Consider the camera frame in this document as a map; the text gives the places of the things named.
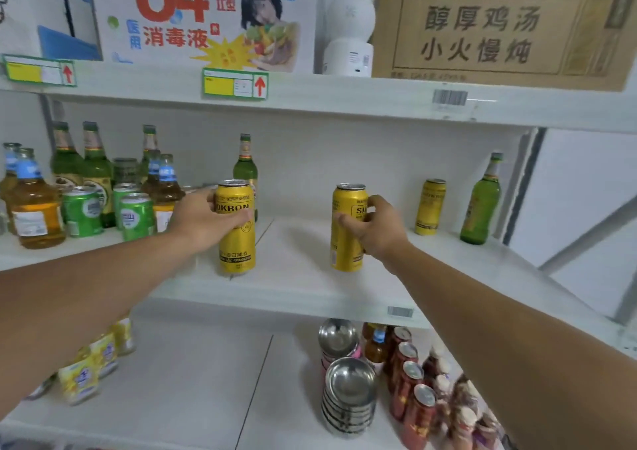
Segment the person's left hand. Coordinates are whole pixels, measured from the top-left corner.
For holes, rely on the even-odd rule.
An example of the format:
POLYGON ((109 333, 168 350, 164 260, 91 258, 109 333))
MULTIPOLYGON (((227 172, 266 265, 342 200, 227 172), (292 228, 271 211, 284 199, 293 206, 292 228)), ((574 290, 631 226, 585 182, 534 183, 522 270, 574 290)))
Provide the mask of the person's left hand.
MULTIPOLYGON (((226 236, 215 233, 214 197, 214 189, 202 188, 175 205, 166 232, 188 255, 202 253, 226 236)), ((251 213, 251 210, 242 209, 238 213, 251 213)))

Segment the person's right hand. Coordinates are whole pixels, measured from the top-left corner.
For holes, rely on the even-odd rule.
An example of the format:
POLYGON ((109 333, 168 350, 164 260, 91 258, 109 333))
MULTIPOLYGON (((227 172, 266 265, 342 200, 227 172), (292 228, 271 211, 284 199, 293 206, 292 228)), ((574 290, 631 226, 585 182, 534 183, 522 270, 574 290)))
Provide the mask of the person's right hand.
POLYGON ((374 209, 365 218, 371 223, 371 228, 364 235, 354 236, 367 254, 382 263, 388 263, 391 256, 409 245, 402 218, 381 195, 371 195, 368 206, 374 209))

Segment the yellow beer can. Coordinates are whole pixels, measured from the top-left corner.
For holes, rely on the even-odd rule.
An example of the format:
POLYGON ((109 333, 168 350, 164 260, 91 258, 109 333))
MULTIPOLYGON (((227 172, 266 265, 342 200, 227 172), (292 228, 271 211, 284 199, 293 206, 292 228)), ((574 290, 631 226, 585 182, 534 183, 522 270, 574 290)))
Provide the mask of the yellow beer can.
POLYGON ((368 208, 366 185, 362 183, 340 182, 332 193, 332 224, 330 234, 330 264, 342 272, 356 272, 361 269, 364 251, 361 243, 336 220, 337 213, 348 214, 358 221, 364 221, 368 208))
POLYGON ((447 192, 447 183, 442 179, 427 179, 422 187, 418 212, 415 221, 415 233, 434 235, 440 223, 443 201, 447 192))
POLYGON ((254 194, 248 180, 220 181, 215 191, 214 211, 234 214, 242 209, 251 210, 250 219, 232 229, 219 243, 221 268, 234 276, 247 273, 256 265, 254 194))

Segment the person's left forearm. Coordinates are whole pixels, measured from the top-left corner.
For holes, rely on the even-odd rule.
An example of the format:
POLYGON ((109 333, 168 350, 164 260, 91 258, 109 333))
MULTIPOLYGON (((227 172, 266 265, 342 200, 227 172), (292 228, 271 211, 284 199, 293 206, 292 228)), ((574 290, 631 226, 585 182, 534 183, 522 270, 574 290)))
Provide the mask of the person's left forearm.
POLYGON ((0 420, 195 252, 167 231, 0 272, 0 420))

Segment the person's right forearm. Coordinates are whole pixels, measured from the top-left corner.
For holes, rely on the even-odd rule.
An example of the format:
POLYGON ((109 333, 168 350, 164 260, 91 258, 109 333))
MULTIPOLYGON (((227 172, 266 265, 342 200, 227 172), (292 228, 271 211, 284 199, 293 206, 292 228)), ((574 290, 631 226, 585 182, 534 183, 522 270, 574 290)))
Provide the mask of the person's right forearm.
POLYGON ((377 257, 519 450, 637 450, 637 361, 409 242, 377 257))

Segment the green glass beer bottle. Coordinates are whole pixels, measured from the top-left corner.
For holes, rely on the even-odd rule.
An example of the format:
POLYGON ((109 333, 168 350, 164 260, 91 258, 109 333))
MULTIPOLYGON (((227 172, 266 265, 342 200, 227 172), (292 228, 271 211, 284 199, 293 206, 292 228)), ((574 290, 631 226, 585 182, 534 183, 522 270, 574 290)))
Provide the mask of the green glass beer bottle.
POLYGON ((83 122, 84 162, 82 178, 84 184, 98 191, 101 205, 101 224, 104 228, 116 227, 113 207, 113 167, 103 146, 98 124, 83 122))
POLYGON ((142 159, 146 151, 150 149, 159 149, 158 140, 157 140, 157 129, 154 125, 144 124, 143 125, 143 154, 141 161, 139 163, 139 181, 143 182, 145 177, 145 168, 142 166, 142 159))
POLYGON ((503 159, 503 153, 493 152, 482 179, 474 185, 459 235, 463 242, 484 245, 489 237, 490 223, 501 195, 499 165, 503 159))
POLYGON ((84 184, 82 177, 83 159, 76 151, 67 123, 53 122, 53 138, 55 151, 50 165, 54 185, 62 194, 68 188, 84 184))
POLYGON ((259 219, 259 212, 257 207, 257 195, 258 195, 258 168, 255 164, 251 153, 251 135, 249 133, 242 133, 240 135, 240 151, 238 160, 233 167, 233 177, 235 179, 247 180, 253 191, 254 201, 254 218, 255 221, 259 219))

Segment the amber bottle with blue neck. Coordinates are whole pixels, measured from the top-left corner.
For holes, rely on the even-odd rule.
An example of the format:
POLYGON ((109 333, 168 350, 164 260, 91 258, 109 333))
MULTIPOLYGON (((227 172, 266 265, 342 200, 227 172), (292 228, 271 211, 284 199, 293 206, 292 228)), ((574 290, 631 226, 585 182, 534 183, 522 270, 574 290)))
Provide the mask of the amber bottle with blue neck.
POLYGON ((16 157, 17 183, 8 199, 20 245, 39 250, 62 244, 66 230, 57 188, 44 180, 31 148, 18 148, 16 157))
POLYGON ((175 205, 185 192, 178 183, 172 154, 160 154, 158 183, 152 195, 155 230, 162 233, 167 229, 175 205))
POLYGON ((142 167, 145 168, 145 177, 141 185, 141 191, 153 198, 159 184, 159 165, 161 151, 150 149, 145 152, 142 159, 142 167))
POLYGON ((9 194, 17 185, 17 153, 21 147, 22 144, 18 142, 3 143, 5 174, 2 181, 0 181, 0 199, 4 202, 8 231, 13 235, 16 235, 17 232, 13 223, 9 194))

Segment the white metal shelf unit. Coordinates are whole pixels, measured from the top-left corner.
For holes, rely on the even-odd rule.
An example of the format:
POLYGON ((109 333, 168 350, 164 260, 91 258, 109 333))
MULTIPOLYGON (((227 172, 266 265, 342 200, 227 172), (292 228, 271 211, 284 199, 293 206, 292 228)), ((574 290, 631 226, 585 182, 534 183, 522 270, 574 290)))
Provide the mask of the white metal shelf unit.
POLYGON ((363 269, 331 269, 331 193, 318 192, 319 217, 292 202, 259 209, 257 266, 223 276, 216 248, 189 260, 132 313, 137 349, 69 406, 59 383, 24 400, 0 435, 71 447, 123 450, 399 449, 385 403, 361 436, 331 434, 314 409, 322 399, 316 340, 320 319, 397 323, 419 348, 433 338, 398 279, 374 258, 363 269), (388 306, 414 308, 391 317, 388 306))

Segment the short stack of steel bowls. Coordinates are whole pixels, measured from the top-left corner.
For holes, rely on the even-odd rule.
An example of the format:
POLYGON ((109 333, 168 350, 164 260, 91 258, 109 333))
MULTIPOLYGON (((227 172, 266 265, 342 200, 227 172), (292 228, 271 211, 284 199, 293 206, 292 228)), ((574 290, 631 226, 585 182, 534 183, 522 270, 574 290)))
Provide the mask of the short stack of steel bowls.
POLYGON ((361 357, 361 340, 354 324, 349 320, 326 319, 318 330, 317 338, 324 371, 341 357, 361 357))

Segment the dark green drink can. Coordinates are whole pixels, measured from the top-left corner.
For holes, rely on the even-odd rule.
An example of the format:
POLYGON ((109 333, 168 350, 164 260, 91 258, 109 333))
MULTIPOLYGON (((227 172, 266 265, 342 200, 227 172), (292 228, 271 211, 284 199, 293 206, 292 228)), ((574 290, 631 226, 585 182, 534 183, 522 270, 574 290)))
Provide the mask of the dark green drink can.
POLYGON ((139 164, 136 158, 118 157, 114 158, 112 163, 113 187, 116 187, 116 185, 123 183, 139 183, 139 164))

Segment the small amber bottle blue cap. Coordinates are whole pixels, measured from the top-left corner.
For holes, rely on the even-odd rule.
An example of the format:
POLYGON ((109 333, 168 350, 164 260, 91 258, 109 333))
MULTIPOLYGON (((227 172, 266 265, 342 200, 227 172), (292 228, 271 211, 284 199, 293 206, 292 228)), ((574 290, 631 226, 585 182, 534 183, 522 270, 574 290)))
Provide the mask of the small amber bottle blue cap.
POLYGON ((375 325, 369 339, 366 339, 362 359, 380 376, 388 358, 386 325, 375 325))

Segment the green yellow shelf price tag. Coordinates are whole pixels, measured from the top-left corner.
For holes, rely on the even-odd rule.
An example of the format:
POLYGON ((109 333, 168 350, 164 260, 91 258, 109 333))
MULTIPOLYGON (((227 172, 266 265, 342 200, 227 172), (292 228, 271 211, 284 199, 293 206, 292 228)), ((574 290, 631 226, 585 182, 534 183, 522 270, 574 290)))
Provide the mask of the green yellow shelf price tag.
POLYGON ((72 60, 51 60, 32 56, 2 54, 7 78, 16 83, 77 87, 72 60))
POLYGON ((201 79, 204 96, 259 101, 268 98, 267 72, 203 68, 201 79))

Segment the yellow drink packet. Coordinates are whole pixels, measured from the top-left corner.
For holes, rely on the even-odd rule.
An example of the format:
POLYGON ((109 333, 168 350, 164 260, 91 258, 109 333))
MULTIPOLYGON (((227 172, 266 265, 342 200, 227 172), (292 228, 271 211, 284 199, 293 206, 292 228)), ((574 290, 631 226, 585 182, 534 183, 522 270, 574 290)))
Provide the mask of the yellow drink packet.
POLYGON ((121 317, 112 325, 118 356, 126 356, 136 350, 130 315, 121 317))
POLYGON ((89 346, 81 347, 73 358, 57 370, 62 397, 69 406, 76 406, 99 393, 98 368, 89 346))
POLYGON ((113 332, 98 335, 91 341, 89 348, 99 379, 103 379, 116 371, 118 368, 118 353, 113 332))

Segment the white printed disinfectant carton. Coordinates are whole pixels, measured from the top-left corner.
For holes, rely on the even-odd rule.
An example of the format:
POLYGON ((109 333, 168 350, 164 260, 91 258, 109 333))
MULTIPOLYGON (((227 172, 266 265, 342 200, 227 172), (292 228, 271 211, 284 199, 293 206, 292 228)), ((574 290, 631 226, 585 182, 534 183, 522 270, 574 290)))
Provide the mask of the white printed disinfectant carton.
POLYGON ((92 0, 103 59, 314 71, 318 0, 92 0))

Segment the brown cardboard carton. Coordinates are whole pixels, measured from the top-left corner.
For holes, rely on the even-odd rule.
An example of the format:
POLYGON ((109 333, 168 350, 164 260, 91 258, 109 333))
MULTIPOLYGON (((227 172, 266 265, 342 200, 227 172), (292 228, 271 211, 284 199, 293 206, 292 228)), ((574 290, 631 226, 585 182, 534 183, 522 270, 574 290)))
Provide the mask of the brown cardboard carton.
POLYGON ((637 0, 375 0, 373 77, 621 92, 637 0))

